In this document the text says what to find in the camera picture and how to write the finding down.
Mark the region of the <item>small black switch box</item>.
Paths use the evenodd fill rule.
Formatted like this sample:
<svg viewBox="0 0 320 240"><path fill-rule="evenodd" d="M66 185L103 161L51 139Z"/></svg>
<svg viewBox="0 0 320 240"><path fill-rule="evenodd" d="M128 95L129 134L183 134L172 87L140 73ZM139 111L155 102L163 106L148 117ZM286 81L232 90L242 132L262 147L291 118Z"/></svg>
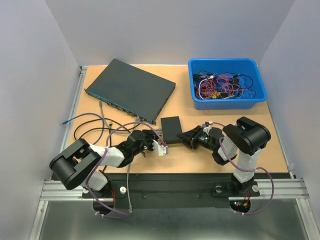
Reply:
<svg viewBox="0 0 320 240"><path fill-rule="evenodd" d="M178 116L163 117L160 119L162 138L168 144L181 144L182 139L177 135L182 133L180 118Z"/></svg>

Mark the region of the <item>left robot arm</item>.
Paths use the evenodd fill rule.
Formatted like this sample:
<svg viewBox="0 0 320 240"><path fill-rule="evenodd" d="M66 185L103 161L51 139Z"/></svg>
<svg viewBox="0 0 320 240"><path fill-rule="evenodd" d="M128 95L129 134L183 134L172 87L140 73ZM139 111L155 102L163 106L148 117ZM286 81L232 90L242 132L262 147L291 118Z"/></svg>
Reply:
<svg viewBox="0 0 320 240"><path fill-rule="evenodd" d="M82 186L100 197L109 197L112 186L103 171L96 170L88 178L97 163L123 168L131 164L136 155L145 150L153 151L159 139L152 130L134 130L127 140L111 147L89 144L81 138L58 154L50 162L49 168L67 190Z"/></svg>

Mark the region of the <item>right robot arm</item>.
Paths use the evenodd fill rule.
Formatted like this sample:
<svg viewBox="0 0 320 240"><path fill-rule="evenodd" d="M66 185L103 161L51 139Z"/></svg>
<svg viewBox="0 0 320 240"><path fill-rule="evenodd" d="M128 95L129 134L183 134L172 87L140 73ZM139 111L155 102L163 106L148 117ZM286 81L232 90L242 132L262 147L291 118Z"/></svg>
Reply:
<svg viewBox="0 0 320 240"><path fill-rule="evenodd" d="M264 125L245 116L235 124L223 125L222 129L212 127L212 124L206 122L177 134L177 137L190 149L202 146L211 150L218 165L232 164L235 171L229 189L235 195L242 195L254 181L258 158L271 140L271 133Z"/></svg>

